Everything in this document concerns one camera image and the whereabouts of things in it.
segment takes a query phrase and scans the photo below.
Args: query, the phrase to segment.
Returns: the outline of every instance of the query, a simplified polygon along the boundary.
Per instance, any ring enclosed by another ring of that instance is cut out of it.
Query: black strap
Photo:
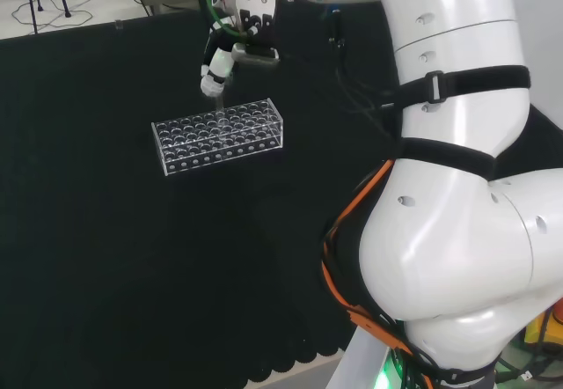
[[[482,151],[424,138],[402,138],[397,158],[453,167],[486,180],[494,177],[496,159]]]
[[[495,365],[501,358],[501,356],[497,356],[492,363],[486,365],[481,369],[473,371],[463,371],[458,369],[438,369],[428,363],[425,363],[423,360],[418,359],[416,356],[411,356],[402,349],[401,356],[405,361],[413,363],[413,367],[418,372],[428,376],[432,380],[438,382],[445,381],[450,385],[462,385],[463,383],[468,383],[472,382],[473,380],[479,380],[480,378],[483,378],[491,371],[494,371]]]
[[[449,97],[474,92],[530,87],[530,71],[522,65],[491,66],[447,74],[435,70],[424,78],[401,85],[395,93],[394,106],[403,109],[417,103],[443,103]]]

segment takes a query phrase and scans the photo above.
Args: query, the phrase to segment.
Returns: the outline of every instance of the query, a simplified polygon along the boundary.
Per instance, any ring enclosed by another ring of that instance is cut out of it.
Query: white floor
[[[80,24],[92,15],[92,18],[85,25],[103,24],[113,22],[116,19],[132,19],[146,16],[146,13],[140,4],[136,4],[133,0],[67,0],[67,4],[71,11],[72,17],[65,18],[64,13],[58,11],[62,8],[61,0],[40,0],[43,6],[43,12],[35,12],[38,24],[47,24],[53,20],[53,25],[72,27]],[[0,0],[0,39],[8,39],[10,37],[19,37],[33,32],[31,25],[24,26],[12,17],[14,12],[20,5],[24,4],[21,9],[14,15],[22,22],[31,23],[32,16],[29,9],[29,3],[26,0]],[[46,33],[61,28],[52,26],[40,27],[40,33]]]

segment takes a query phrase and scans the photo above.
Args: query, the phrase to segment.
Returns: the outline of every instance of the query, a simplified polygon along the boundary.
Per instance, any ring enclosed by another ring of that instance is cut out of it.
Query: robot end effector
[[[208,97],[223,95],[236,62],[275,66],[280,57],[274,48],[277,0],[217,0],[230,14],[209,33],[201,66],[201,91]]]

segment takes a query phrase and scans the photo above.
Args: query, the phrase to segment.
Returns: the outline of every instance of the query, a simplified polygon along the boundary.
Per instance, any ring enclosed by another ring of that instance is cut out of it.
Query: orange cable
[[[385,174],[387,173],[387,171],[389,171],[391,166],[393,166],[392,160],[387,160],[384,163],[384,165],[381,166],[381,169],[379,169],[379,172],[377,172],[376,175],[366,184],[366,186],[352,200],[352,202],[350,204],[348,204],[348,207],[346,207],[344,209],[344,211],[342,213],[340,213],[340,216],[338,216],[338,219],[336,219],[337,225],[342,221],[342,219],[344,219],[344,217],[348,216],[352,212],[352,210],[354,210],[356,208],[358,203],[361,200],[363,200],[363,198],[369,193],[369,191],[371,191],[371,189],[377,184],[377,182],[379,182],[380,179],[382,179],[383,176],[385,176]]]
[[[381,167],[381,169],[379,169],[379,171],[374,175],[374,177],[371,180],[369,180],[369,182],[362,189],[362,191],[360,191],[360,193],[352,200],[352,202],[350,202],[350,204],[348,204],[348,206],[344,209],[344,211],[340,213],[338,219],[336,219],[336,224],[334,225],[334,230],[330,234],[330,238],[334,236],[334,233],[336,232],[336,229],[338,228],[340,222],[346,216],[348,216],[352,211],[354,211],[354,209],[365,198],[365,196],[369,194],[369,191],[371,191],[373,187],[377,184],[377,182],[379,182],[383,178],[383,176],[385,176],[385,174],[389,171],[389,169],[391,169],[393,163],[394,163],[393,160],[387,160],[384,163],[384,165]],[[326,243],[324,244],[324,251],[325,254],[328,254],[328,246],[326,245]],[[324,262],[322,262],[322,267],[323,267],[323,275],[325,276],[326,284],[328,285],[329,290],[332,292],[332,294],[338,300],[339,303],[352,310],[352,311],[348,311],[348,314],[353,323],[355,323],[359,327],[362,327],[364,330],[368,331],[372,336],[374,336],[379,341],[383,342],[388,347],[392,349],[400,348],[404,350],[407,354],[410,355],[413,354],[413,352],[405,345],[404,342],[402,342],[401,340],[397,339],[395,336],[387,332],[372,319],[365,317],[364,313],[367,312],[365,312],[365,310],[361,306],[350,305],[336,289],[333,279],[331,278],[330,273],[328,272],[328,269],[326,268]],[[430,378],[424,374],[422,375],[422,377],[424,377],[424,381],[426,382],[428,389],[434,389],[434,386],[432,385],[432,381],[430,380]]]

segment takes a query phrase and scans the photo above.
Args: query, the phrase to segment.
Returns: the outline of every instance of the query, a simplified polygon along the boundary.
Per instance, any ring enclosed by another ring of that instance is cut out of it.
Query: black mat
[[[284,4],[280,48],[310,62],[240,70],[227,98],[270,97],[284,149],[169,178],[150,123],[214,108],[196,13],[0,42],[4,387],[242,387],[347,346],[318,241],[391,147],[339,110],[322,10]],[[381,6],[344,12],[350,69],[393,85]],[[562,145],[534,111],[499,173]]]

